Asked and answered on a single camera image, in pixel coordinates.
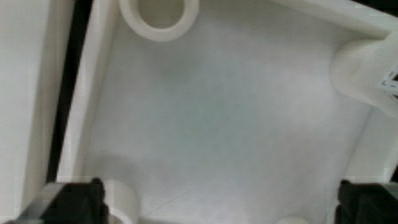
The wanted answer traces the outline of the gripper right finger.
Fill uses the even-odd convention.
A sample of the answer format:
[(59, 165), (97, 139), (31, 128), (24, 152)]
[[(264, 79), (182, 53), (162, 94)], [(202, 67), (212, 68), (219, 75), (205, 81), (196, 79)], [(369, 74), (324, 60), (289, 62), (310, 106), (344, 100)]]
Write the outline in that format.
[(398, 224), (398, 183), (342, 181), (337, 224)]

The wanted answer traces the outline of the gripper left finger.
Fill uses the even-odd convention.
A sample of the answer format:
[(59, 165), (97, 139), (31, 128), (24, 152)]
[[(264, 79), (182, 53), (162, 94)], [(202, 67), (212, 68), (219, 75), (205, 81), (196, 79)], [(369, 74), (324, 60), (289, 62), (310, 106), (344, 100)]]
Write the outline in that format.
[(90, 182), (47, 184), (15, 224), (109, 224), (106, 184)]

